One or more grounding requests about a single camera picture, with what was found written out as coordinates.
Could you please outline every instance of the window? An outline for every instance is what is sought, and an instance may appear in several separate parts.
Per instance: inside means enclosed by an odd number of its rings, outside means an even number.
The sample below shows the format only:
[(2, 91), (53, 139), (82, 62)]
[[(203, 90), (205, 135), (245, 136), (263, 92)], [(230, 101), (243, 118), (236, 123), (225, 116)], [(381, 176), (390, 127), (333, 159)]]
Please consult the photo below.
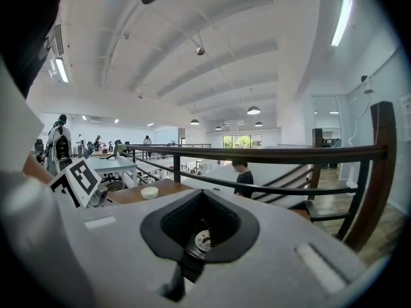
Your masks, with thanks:
[(223, 137), (223, 147), (224, 148), (232, 148), (232, 136), (224, 136)]
[(223, 136), (224, 148), (254, 148), (260, 149), (263, 144), (262, 135)]

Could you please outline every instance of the sleeve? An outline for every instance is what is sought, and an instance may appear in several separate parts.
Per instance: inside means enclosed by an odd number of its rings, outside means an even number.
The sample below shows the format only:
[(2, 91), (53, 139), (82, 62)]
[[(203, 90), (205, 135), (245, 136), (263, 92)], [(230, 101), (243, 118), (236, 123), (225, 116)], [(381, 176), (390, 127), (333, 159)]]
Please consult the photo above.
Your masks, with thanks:
[(71, 134), (70, 134), (70, 130), (68, 130), (68, 129), (67, 129), (67, 139), (68, 139), (68, 141), (70, 143), (70, 146), (71, 146)]
[(50, 133), (49, 133), (49, 138), (47, 140), (47, 145), (52, 145), (53, 144), (53, 138), (54, 138), (54, 132), (55, 129), (51, 129)]

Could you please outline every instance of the white slot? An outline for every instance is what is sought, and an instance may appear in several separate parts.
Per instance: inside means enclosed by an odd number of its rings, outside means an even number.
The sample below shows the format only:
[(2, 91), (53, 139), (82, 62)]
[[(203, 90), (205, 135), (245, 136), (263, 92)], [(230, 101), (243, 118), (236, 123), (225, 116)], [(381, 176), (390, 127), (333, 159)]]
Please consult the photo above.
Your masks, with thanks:
[(345, 280), (310, 245), (302, 244), (295, 250), (329, 294), (337, 293), (347, 286)]
[(96, 219), (96, 220), (91, 220), (91, 221), (86, 221), (84, 225), (86, 226), (87, 229), (94, 229), (102, 226), (107, 226), (111, 223), (115, 223), (117, 219), (113, 216), (110, 217), (104, 217), (101, 219)]

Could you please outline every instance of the railing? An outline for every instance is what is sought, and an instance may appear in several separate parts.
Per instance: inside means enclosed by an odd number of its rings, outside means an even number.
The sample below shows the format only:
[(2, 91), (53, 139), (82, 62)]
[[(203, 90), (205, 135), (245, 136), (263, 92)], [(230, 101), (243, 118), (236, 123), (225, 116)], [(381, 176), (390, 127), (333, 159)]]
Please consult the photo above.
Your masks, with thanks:
[[(172, 155), (170, 154), (162, 154), (159, 152), (149, 152), (146, 150), (130, 150), (127, 148), (127, 146), (132, 146), (132, 147), (136, 147), (136, 146), (140, 146), (137, 144), (130, 144), (130, 145), (126, 145), (126, 149), (125, 149), (125, 153), (132, 153), (133, 158), (140, 158), (143, 160), (159, 160), (161, 158), (169, 158)], [(155, 147), (155, 148), (161, 148), (161, 147), (170, 147), (170, 148), (210, 148), (211, 144), (152, 144), (152, 145), (143, 145), (144, 147)]]
[[(375, 145), (360, 146), (353, 148), (318, 148), (322, 147), (322, 130), (313, 129), (314, 148), (279, 148), (279, 149), (216, 149), (216, 148), (172, 148), (172, 147), (153, 147), (140, 145), (126, 145), (126, 149), (132, 152), (131, 157), (134, 161), (142, 161), (159, 169), (174, 173), (174, 181), (180, 182), (181, 176), (209, 182), (216, 185), (232, 187), (237, 189), (251, 189), (255, 192), (278, 194), (280, 196), (301, 195), (307, 196), (308, 200), (314, 200), (316, 195), (354, 193), (349, 210), (343, 214), (328, 214), (310, 216), (312, 221), (325, 221), (344, 219), (337, 238), (352, 249), (359, 251), (371, 236), (378, 220), (381, 217), (383, 208), (387, 202), (390, 187), (394, 175), (396, 160), (396, 128), (392, 103), (381, 102), (371, 107), (372, 124), (374, 127)], [(173, 155), (173, 168), (165, 167), (143, 160), (136, 156), (136, 151), (146, 151), (161, 155)], [(206, 158), (211, 160), (242, 160), (244, 162), (264, 163), (264, 164), (298, 164), (312, 165), (301, 177), (309, 176), (304, 186), (287, 188), (293, 182), (288, 182), (283, 186), (270, 187), (271, 184), (264, 186), (238, 184), (226, 180), (210, 178), (207, 176), (193, 175), (183, 172), (180, 169), (180, 158), (194, 157)], [(369, 172), (370, 161), (372, 161), (371, 181), (365, 198), (365, 186)], [(325, 163), (348, 163), (360, 162), (360, 172), (358, 175), (358, 187), (338, 187), (334, 189), (318, 189), (321, 165)], [(356, 222), (353, 224), (354, 217), (358, 212), (361, 202), (363, 205), (358, 214)]]

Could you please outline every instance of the desk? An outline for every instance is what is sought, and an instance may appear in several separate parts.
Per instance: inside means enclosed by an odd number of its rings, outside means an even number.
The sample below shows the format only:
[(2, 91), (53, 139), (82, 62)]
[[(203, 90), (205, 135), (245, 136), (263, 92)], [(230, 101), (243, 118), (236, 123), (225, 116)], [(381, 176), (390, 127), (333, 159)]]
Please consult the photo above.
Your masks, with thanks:
[(89, 156), (90, 157), (98, 157), (98, 158), (102, 158), (102, 157), (110, 157), (111, 155), (113, 155), (114, 153), (99, 153), (99, 152), (93, 152), (92, 155)]
[(159, 189), (159, 194), (157, 195), (158, 198), (179, 193), (182, 191), (187, 191), (188, 189), (192, 189), (184, 184), (180, 184), (178, 182), (174, 182), (171, 179), (163, 179), (158, 182), (154, 182), (152, 184), (146, 184), (139, 187), (134, 187), (130, 189), (123, 189), (122, 191), (118, 192), (110, 192), (109, 197), (110, 199), (116, 201), (120, 204), (130, 204), (130, 203), (137, 203), (146, 201), (145, 198), (141, 195), (141, 190), (146, 187), (156, 187)]
[(136, 165), (131, 161), (124, 160), (122, 158), (112, 160), (88, 158), (87, 164), (99, 174), (131, 171), (133, 172), (133, 183), (137, 186)]

